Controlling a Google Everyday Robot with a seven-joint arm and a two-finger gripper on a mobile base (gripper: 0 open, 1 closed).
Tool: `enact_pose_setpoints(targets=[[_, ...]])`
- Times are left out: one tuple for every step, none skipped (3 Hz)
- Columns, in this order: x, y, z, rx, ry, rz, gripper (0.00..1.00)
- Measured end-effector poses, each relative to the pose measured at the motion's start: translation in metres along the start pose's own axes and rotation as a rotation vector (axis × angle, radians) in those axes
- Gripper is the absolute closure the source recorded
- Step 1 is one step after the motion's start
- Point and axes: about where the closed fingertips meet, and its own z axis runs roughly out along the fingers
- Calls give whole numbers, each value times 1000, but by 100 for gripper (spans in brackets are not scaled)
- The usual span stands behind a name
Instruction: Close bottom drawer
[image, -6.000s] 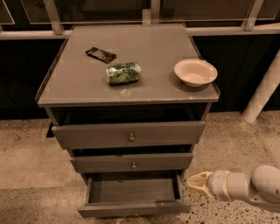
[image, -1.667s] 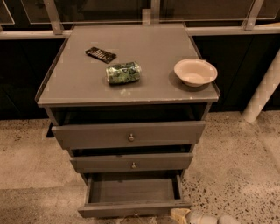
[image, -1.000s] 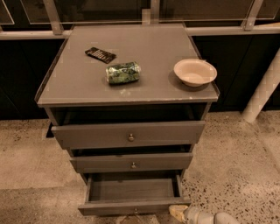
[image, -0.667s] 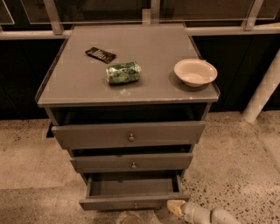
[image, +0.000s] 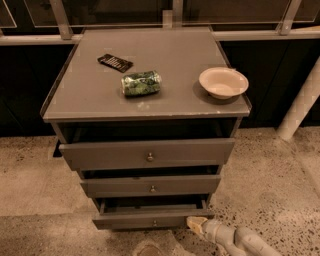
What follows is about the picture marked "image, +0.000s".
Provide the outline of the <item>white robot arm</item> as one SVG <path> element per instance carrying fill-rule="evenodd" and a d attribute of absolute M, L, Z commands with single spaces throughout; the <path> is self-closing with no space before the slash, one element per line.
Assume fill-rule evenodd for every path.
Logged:
<path fill-rule="evenodd" d="M 196 216 L 187 218 L 187 226 L 199 237 L 222 246 L 230 256 L 282 256 L 246 227 L 231 228 L 216 219 Z"/>

